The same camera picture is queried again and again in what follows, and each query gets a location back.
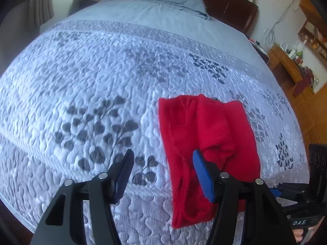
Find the bedspread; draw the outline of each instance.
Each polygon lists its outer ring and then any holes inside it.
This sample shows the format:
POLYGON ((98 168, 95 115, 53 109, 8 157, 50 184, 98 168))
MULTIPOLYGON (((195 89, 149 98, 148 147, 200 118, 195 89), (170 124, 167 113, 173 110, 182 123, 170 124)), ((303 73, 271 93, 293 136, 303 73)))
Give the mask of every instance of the bedspread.
MULTIPOLYGON (((122 244, 205 244, 211 222, 171 227, 160 97, 202 93, 241 101, 261 177, 269 186, 308 182, 298 122, 270 71, 176 33, 68 19, 13 61, 0 93, 0 198, 31 231, 65 179, 90 180, 131 148, 135 165, 124 197, 112 206, 122 244)), ((92 244, 87 202, 84 221, 92 244)))

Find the headboard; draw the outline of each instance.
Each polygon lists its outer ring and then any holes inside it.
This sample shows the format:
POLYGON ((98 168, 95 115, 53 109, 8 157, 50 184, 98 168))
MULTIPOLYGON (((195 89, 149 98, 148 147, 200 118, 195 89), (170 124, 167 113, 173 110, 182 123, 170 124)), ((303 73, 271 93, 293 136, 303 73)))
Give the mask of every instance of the headboard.
POLYGON ((258 6, 248 0, 203 0, 210 16, 247 33, 258 12, 258 6))

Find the silver bolt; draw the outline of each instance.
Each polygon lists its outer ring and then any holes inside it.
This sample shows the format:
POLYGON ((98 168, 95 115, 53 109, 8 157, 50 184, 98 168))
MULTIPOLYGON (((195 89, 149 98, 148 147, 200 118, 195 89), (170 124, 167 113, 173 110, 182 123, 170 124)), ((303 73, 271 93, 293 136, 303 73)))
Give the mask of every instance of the silver bolt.
POLYGON ((108 177, 108 174, 106 172, 102 172, 99 174, 99 179, 103 180, 108 177))
POLYGON ((255 179, 255 183, 256 183, 257 185, 262 185, 262 184, 264 184, 264 180, 261 179, 261 178, 257 178, 257 179, 255 179))
POLYGON ((70 186, 73 184, 73 180, 72 179, 68 179, 68 180, 65 180, 65 186, 70 186))
POLYGON ((229 174, 227 172, 222 172, 220 173, 220 176, 223 178, 223 179, 227 179, 229 178, 229 174))

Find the electrical cord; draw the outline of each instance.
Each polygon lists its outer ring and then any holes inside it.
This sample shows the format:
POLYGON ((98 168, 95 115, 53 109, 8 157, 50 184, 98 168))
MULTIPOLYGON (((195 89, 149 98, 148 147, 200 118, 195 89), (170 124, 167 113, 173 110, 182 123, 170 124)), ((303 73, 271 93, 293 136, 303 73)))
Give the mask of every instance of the electrical cord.
POLYGON ((266 29, 265 32, 263 33, 263 35, 261 37, 261 41, 263 40, 264 35, 266 35, 266 37, 264 39, 264 45, 265 45, 266 51, 270 50, 269 45, 271 45, 271 44, 274 45, 275 44, 275 41, 276 41, 275 27, 276 27, 276 25, 278 25, 279 23, 281 23, 285 19, 285 17, 287 15, 288 11, 290 10, 290 8, 292 8, 293 11, 296 11, 297 10, 297 9, 296 10, 293 9, 293 3, 294 3, 294 1, 295 0, 292 0, 290 2, 290 4, 284 10, 284 12, 280 16, 280 18, 274 23, 274 25, 272 26, 272 28, 271 29, 266 29))

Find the folded red clothing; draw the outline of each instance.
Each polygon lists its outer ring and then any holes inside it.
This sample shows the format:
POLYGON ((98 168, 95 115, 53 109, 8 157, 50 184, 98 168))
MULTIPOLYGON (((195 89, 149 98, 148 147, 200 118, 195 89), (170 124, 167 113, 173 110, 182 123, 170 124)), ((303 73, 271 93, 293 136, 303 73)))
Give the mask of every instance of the folded red clothing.
POLYGON ((170 168, 174 228, 209 221, 217 209, 197 179, 195 149, 238 180, 252 182, 260 176, 255 137, 239 101, 222 103, 204 95, 161 98, 159 121, 170 168))

